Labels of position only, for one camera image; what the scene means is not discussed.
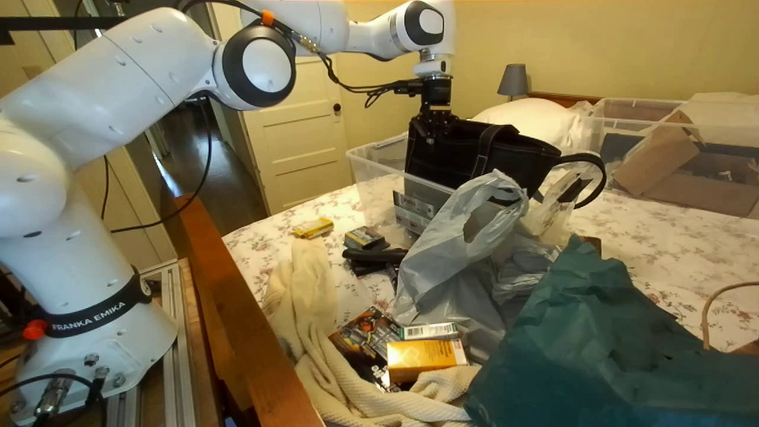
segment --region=teal fabric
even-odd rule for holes
[[[466,410],[499,427],[759,425],[759,359],[707,350],[622,261],[572,240],[475,378]]]

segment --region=crumpled white cloth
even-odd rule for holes
[[[263,311],[296,365],[315,410],[330,425],[417,427],[466,425],[461,399],[478,365],[423,372],[411,392],[379,392],[357,378],[327,337],[334,290],[319,240],[295,240],[292,258],[270,278]]]

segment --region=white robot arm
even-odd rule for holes
[[[3,98],[0,264],[38,300],[44,324],[16,378],[15,419],[125,392],[176,338],[176,324],[146,303],[150,291],[74,185],[75,169],[127,144],[194,92],[232,109],[277,105],[295,85],[299,42],[381,60],[417,49],[423,64],[443,64],[449,3],[413,0],[370,24],[351,24],[338,0],[247,3],[273,10],[277,24],[263,19],[268,26],[247,26],[225,45],[178,10],[151,10]]]

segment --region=lamp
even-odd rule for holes
[[[528,82],[527,82],[527,67],[525,64],[504,64],[499,95],[507,98],[527,98]]]

